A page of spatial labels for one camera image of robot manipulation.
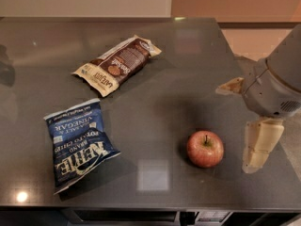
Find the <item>tabletop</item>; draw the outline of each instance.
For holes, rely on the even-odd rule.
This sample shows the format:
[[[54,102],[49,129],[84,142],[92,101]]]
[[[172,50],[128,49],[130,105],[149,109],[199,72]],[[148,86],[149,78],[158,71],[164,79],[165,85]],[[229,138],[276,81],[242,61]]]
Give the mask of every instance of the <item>tabletop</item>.
[[[112,94],[71,75],[133,35],[162,54]],[[245,125],[257,116],[240,96],[214,92],[242,74],[214,19],[4,18],[0,38],[0,206],[300,211],[301,184],[280,143],[263,169],[242,171]],[[121,154],[54,195],[43,117],[93,98]],[[225,146],[211,169],[185,150],[202,129]]]

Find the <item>brown and tan package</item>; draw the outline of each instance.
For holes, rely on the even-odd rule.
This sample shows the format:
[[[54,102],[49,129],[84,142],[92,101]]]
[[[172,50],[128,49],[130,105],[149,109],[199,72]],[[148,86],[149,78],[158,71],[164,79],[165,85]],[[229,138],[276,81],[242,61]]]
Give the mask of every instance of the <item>brown and tan package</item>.
[[[160,53],[161,50],[150,40],[133,36],[84,64],[73,74],[84,78],[104,97],[116,90],[133,73],[141,70],[149,57]]]

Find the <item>snack bag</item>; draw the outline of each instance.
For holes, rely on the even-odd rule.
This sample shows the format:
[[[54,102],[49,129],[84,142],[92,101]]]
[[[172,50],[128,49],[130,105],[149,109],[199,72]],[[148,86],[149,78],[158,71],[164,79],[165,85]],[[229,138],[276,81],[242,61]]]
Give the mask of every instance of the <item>snack bag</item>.
[[[84,78],[104,97],[141,70],[149,57],[160,53],[161,50],[150,40],[133,36],[102,56],[84,64],[73,74]]]
[[[44,119],[53,140],[55,194],[75,184],[103,161],[120,154],[103,131],[99,99]]]

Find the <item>blue package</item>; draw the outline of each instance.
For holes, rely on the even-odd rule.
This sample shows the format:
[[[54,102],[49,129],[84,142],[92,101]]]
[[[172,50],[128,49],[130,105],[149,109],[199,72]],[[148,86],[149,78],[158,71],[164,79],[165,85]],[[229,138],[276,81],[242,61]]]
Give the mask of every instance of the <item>blue package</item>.
[[[92,99],[44,118],[53,140],[55,194],[75,184],[120,151],[103,130],[99,99]]]

